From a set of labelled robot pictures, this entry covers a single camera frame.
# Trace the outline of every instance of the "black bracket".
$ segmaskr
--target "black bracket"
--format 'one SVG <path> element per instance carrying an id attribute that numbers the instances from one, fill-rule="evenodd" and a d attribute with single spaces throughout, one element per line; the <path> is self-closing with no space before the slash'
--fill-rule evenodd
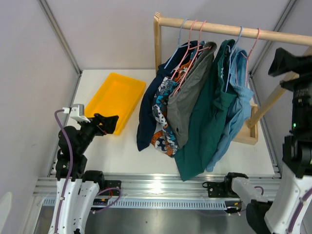
<path id="1" fill-rule="evenodd" d="M 202 184 L 207 188 L 208 196 L 211 198 L 239 198 L 239 196 L 232 190 L 232 180 L 236 177 L 248 179 L 243 173 L 229 172 L 223 182 L 210 182 L 206 181 Z"/>
<path id="2" fill-rule="evenodd" d="M 105 186 L 101 190 L 108 189 L 108 188 L 116 188 L 116 187 L 121 189 L 121 181 L 120 180 L 106 180 L 105 181 Z M 119 191 L 118 190 L 111 190 L 111 191 L 113 192 L 113 196 L 119 196 Z M 104 192 L 101 195 L 109 196 L 110 195 L 110 191 Z"/>

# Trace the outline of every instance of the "light blue shirt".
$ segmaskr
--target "light blue shirt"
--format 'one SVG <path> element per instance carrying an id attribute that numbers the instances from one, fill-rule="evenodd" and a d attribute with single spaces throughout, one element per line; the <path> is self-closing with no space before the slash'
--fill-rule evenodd
<path id="1" fill-rule="evenodd" d="M 237 93 L 237 98 L 235 98 L 228 109 L 224 131 L 217 149 L 206 167 L 207 172 L 214 170 L 215 164 L 226 153 L 231 141 L 239 133 L 244 122 L 250 118 L 250 100 L 254 93 L 248 87 L 245 87 L 247 59 L 242 53 L 247 57 L 246 51 L 240 48 L 237 48 L 232 55 L 229 83 Z"/>

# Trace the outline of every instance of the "dark green shirt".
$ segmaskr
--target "dark green shirt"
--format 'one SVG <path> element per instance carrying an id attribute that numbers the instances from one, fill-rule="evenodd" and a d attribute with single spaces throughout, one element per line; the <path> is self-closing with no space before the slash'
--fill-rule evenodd
<path id="1" fill-rule="evenodd" d="M 224 130 L 228 108 L 236 98 L 235 94 L 224 92 L 223 62 L 229 55 L 228 46 L 234 40 L 225 40 L 213 62 L 209 77 L 202 88 L 192 111 L 189 124 L 189 139 L 186 145 L 177 151 L 175 162 L 183 181 L 204 172 L 215 153 Z"/>

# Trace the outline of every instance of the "white wall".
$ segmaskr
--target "white wall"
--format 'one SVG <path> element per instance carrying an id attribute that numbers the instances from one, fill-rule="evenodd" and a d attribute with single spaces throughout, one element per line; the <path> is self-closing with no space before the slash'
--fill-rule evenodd
<path id="1" fill-rule="evenodd" d="M 18 234 L 78 77 L 36 0 L 2 0 L 0 31 L 0 198 L 13 194 L 2 233 Z"/>
<path id="2" fill-rule="evenodd" d="M 289 16 L 282 31 L 312 36 L 311 9 L 311 0 L 300 0 L 292 14 Z M 275 78 L 268 76 L 269 67 L 273 61 L 275 50 L 278 47 L 283 47 L 295 55 L 301 55 L 307 49 L 306 46 L 274 43 L 272 49 L 254 76 L 254 82 L 262 103 L 283 78 L 283 76 Z M 284 142 L 284 136 L 289 134 L 289 130 L 291 128 L 292 99 L 293 94 L 290 91 L 286 91 L 274 104 L 274 106 L 265 114 L 265 119 L 268 124 L 279 161 L 281 161 L 283 157 L 282 144 Z M 311 217 L 312 205 L 310 205 L 304 220 L 307 233 L 312 233 Z"/>
<path id="3" fill-rule="evenodd" d="M 212 23 L 272 30 L 289 0 L 48 0 L 78 64 L 82 69 L 154 68 L 153 15 L 189 18 Z M 162 30 L 163 56 L 177 47 L 179 29 Z M 194 32 L 193 39 L 198 39 Z M 203 34 L 218 45 L 232 36 Z M 183 43 L 188 30 L 183 30 Z M 250 50 L 254 39 L 241 39 Z M 259 41 L 250 60 L 254 63 L 264 41 Z"/>

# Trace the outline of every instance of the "clothes rack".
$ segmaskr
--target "clothes rack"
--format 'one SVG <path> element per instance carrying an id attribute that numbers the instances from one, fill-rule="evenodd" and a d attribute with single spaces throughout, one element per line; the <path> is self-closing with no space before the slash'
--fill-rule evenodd
<path id="1" fill-rule="evenodd" d="M 156 71 L 158 66 L 161 64 L 161 27 L 172 27 L 180 28 L 183 19 L 163 17 L 159 12 L 154 14 L 154 43 L 155 43 L 155 68 Z M 187 20 L 184 22 L 182 28 L 190 29 L 194 21 Z M 193 30 L 199 31 L 203 22 L 197 21 Z M 205 23 L 202 29 L 203 32 L 225 34 L 231 36 L 239 36 L 241 27 L 240 26 L 230 26 L 216 23 Z M 254 28 L 244 28 L 241 36 L 245 38 L 256 39 L 258 34 L 258 29 Z M 298 34 L 281 33 L 261 30 L 259 36 L 261 40 L 278 41 L 297 45 L 309 46 L 304 55 L 312 55 L 312 37 Z M 297 74 L 289 72 L 285 75 L 284 80 L 291 80 L 298 78 Z M 252 105 L 252 113 L 249 120 L 246 121 L 242 129 L 240 130 L 237 137 L 233 140 L 236 142 L 246 143 L 246 144 L 256 144 L 258 141 L 258 121 L 267 113 L 267 111 L 274 105 L 274 103 L 279 99 L 280 96 L 285 92 L 285 89 L 281 88 L 279 85 L 273 90 L 269 97 L 265 100 L 263 105 L 258 108 L 257 105 Z"/>

